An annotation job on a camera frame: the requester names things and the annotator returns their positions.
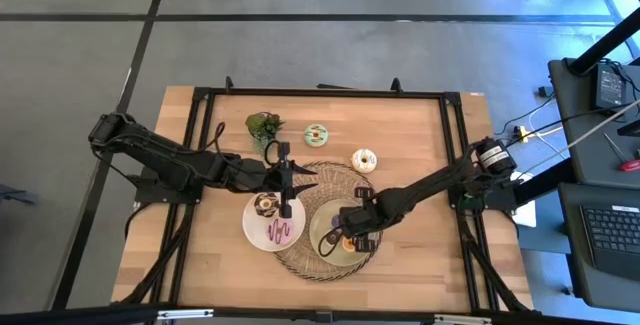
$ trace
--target black robotic arm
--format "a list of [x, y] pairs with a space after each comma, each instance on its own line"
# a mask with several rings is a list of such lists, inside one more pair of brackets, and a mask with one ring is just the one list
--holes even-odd
[[[471, 156], [474, 152], [475, 162]], [[517, 183], [509, 180], [515, 168], [504, 145], [486, 138], [469, 145], [454, 164], [407, 187], [389, 188], [375, 195], [371, 189], [357, 189], [356, 196], [363, 199], [363, 206], [340, 209], [340, 227], [349, 238], [384, 230], [402, 221], [418, 202], [452, 187], [460, 187], [466, 196], [484, 203], [491, 192], [511, 190]]]
[[[278, 160], [266, 168], [255, 159], [243, 159], [238, 154], [223, 153], [218, 148], [218, 138], [224, 131], [224, 123], [216, 129], [214, 139], [216, 152], [204, 149], [192, 150], [172, 140], [149, 131], [135, 122], [131, 115], [111, 113], [102, 115], [89, 135], [94, 154], [110, 152], [124, 153], [152, 170], [155, 186], [177, 193], [190, 194], [202, 191], [202, 186], [227, 189], [235, 193], [279, 192], [281, 194], [280, 216], [291, 217], [288, 200], [315, 184], [293, 186], [293, 173], [315, 174], [289, 160], [288, 142], [273, 141], [268, 146], [277, 146]], [[142, 185], [148, 179], [139, 176], [128, 178]]]

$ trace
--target green plant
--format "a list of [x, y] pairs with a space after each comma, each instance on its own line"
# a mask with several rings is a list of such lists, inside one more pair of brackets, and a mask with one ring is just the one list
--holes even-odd
[[244, 124], [247, 125], [249, 134], [256, 139], [275, 139], [276, 133], [282, 130], [284, 121], [280, 121], [280, 115], [259, 112], [249, 115]]

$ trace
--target pink frosted donut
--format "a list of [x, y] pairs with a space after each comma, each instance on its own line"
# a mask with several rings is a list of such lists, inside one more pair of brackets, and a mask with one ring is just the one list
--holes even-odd
[[290, 219], [273, 219], [267, 229], [267, 236], [278, 245], [288, 243], [293, 238], [293, 222]]

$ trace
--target woven placemat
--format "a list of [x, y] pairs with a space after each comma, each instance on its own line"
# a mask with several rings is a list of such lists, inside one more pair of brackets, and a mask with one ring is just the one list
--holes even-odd
[[[375, 254], [367, 254], [364, 259], [351, 266], [336, 266], [324, 261], [312, 248], [309, 240], [309, 224], [316, 211], [331, 200], [347, 199], [362, 204], [354, 195], [356, 187], [371, 187], [371, 183], [350, 167], [334, 162], [313, 162], [303, 166], [317, 175], [295, 175], [294, 186], [316, 183], [318, 186], [303, 191], [298, 198], [306, 211], [306, 223], [300, 239], [291, 247], [275, 252], [276, 258], [293, 274], [314, 281], [342, 279], [360, 270]], [[372, 234], [382, 241], [382, 231]]]

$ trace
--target wooden tabletop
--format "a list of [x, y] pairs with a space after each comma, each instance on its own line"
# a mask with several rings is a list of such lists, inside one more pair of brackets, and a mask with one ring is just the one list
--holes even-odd
[[[192, 87], [167, 88], [155, 131], [182, 142]], [[469, 141], [490, 134], [482, 94], [462, 94]], [[204, 113], [201, 104], [200, 116]], [[455, 117], [450, 110], [456, 151], [460, 153]], [[447, 165], [438, 102], [424, 99], [216, 96], [213, 130], [226, 122], [223, 151], [260, 158], [244, 121], [258, 111], [277, 113], [286, 121], [278, 139], [291, 142], [291, 158], [304, 164], [337, 161], [368, 148], [378, 157], [367, 177], [376, 190], [406, 186]], [[329, 130], [323, 147], [304, 143], [312, 123]], [[179, 303], [191, 306], [389, 311], [469, 311], [467, 286], [455, 214], [446, 192], [419, 203], [404, 221], [388, 230], [373, 259], [356, 274], [326, 283], [307, 281], [288, 272], [272, 253], [254, 248], [241, 219], [250, 194], [205, 189], [196, 207]], [[132, 222], [116, 280], [113, 300], [128, 295], [156, 260], [168, 206], [152, 205]], [[532, 306], [513, 224], [499, 213], [484, 214], [491, 260], [521, 302]], [[481, 304], [486, 306], [482, 271], [476, 266]], [[172, 274], [163, 286], [167, 298]]]

